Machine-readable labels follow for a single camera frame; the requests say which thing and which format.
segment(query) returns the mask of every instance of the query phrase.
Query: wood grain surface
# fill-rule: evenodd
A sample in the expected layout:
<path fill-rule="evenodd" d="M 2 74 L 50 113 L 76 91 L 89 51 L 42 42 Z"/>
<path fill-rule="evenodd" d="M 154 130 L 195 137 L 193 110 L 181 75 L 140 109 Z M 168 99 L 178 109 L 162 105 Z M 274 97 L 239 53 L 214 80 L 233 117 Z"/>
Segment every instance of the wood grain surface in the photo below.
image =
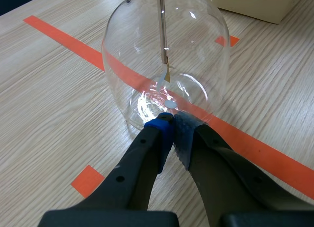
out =
<path fill-rule="evenodd" d="M 35 15 L 101 51 L 122 0 L 33 0 L 0 17 L 0 226 L 36 226 L 44 212 L 83 197 L 70 185 L 91 165 L 105 177 L 138 131 L 128 125 L 105 73 L 23 22 Z M 222 11 L 231 49 L 219 117 L 314 169 L 314 0 L 279 25 Z M 298 197 L 314 203 L 277 180 Z M 181 226 L 208 226 L 199 192 L 172 151 L 149 209 Z"/>

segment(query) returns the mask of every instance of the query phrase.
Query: clear glass dome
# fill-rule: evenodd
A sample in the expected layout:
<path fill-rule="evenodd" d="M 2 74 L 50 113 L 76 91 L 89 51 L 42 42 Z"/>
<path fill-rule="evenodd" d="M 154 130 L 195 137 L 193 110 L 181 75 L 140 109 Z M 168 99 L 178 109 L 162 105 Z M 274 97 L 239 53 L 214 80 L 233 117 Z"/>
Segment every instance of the clear glass dome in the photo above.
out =
<path fill-rule="evenodd" d="M 138 129 L 161 112 L 193 113 L 197 106 L 215 113 L 225 94 L 229 46 L 225 20 L 210 0 L 164 0 L 164 7 L 160 0 L 125 0 L 107 24 L 105 75 L 118 108 Z"/>

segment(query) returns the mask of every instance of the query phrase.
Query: orange tape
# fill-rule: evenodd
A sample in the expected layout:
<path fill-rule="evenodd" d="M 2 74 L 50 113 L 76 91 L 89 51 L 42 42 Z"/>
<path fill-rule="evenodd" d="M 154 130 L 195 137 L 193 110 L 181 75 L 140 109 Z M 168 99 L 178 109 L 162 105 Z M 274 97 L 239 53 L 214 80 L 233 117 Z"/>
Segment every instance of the orange tape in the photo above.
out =
<path fill-rule="evenodd" d="M 28 17 L 25 19 L 25 22 L 70 49 L 74 53 L 80 55 L 82 58 L 100 69 L 104 69 L 102 54 L 96 50 L 63 33 L 37 17 Z M 126 84 L 140 91 L 141 84 L 145 85 L 151 83 L 150 79 L 124 66 L 108 53 L 106 54 L 108 64 L 112 67 L 118 77 Z M 181 109 L 204 120 L 211 117 L 203 109 L 186 102 L 177 95 L 174 95 L 174 97 L 176 97 L 176 102 Z M 262 143 L 261 141 L 217 117 L 213 116 L 213 118 L 209 121 L 209 124 L 238 154 L 314 199 L 314 170 L 293 160 L 285 154 Z"/>
<path fill-rule="evenodd" d="M 239 41 L 240 39 L 234 37 L 234 36 L 230 36 L 230 46 L 233 47 L 234 45 L 236 45 L 236 43 Z M 215 42 L 217 44 L 220 44 L 221 46 L 225 47 L 226 46 L 226 43 L 227 41 L 225 40 L 224 37 L 220 36 L 218 37 Z"/>
<path fill-rule="evenodd" d="M 91 195 L 94 190 L 105 179 L 98 171 L 90 165 L 84 168 L 82 172 L 72 181 L 71 185 L 75 188 L 84 198 Z"/>

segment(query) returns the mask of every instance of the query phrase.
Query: white disc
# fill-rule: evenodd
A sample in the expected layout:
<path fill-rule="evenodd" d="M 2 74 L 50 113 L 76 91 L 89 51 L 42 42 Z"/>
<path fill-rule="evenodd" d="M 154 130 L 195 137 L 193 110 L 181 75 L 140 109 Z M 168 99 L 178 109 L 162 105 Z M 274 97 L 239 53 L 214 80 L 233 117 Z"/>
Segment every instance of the white disc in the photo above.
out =
<path fill-rule="evenodd" d="M 166 100 L 165 101 L 165 106 L 169 109 L 174 109 L 177 107 L 177 104 L 174 101 L 171 100 Z"/>

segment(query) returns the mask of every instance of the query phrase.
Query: cardboard box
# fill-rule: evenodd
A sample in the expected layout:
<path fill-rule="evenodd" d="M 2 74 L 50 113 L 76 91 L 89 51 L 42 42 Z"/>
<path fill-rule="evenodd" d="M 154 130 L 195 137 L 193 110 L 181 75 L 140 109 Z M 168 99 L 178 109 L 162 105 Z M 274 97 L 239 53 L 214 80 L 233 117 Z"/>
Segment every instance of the cardboard box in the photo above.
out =
<path fill-rule="evenodd" d="M 298 0 L 212 0 L 219 8 L 278 24 Z"/>

